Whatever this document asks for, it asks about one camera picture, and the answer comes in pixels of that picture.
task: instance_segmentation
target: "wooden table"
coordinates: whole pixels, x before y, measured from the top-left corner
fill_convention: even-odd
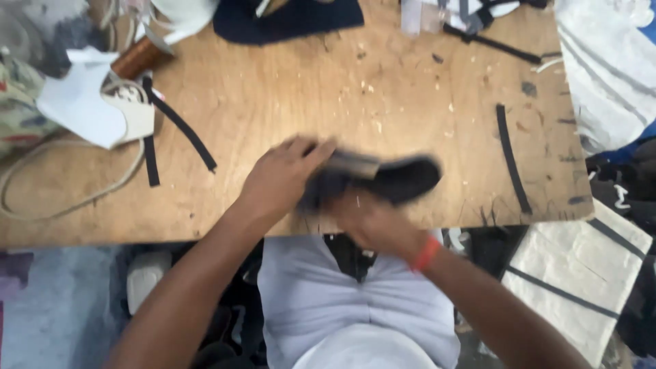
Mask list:
[[[184,135],[160,116],[155,137],[161,186],[142,166],[125,188],[50,221],[0,219],[0,246],[193,240],[237,198],[256,160],[283,139],[336,136],[351,149],[393,159],[441,160],[444,178],[405,208],[424,228],[572,220],[592,213],[590,187],[564,67],[536,74],[495,49],[445,35],[403,35],[397,0],[362,1],[365,26],[266,47],[231,45],[210,27],[174,48],[155,88],[194,128],[218,163],[207,171]],[[487,37],[535,54],[560,50],[552,11],[522,6]],[[434,60],[433,54],[443,58]],[[532,83],[534,93],[522,85]],[[502,153],[495,105],[533,208],[520,207]],[[115,181],[137,144],[107,152],[62,148],[17,174],[16,211],[64,207]],[[270,235],[336,231],[328,219],[290,215]]]

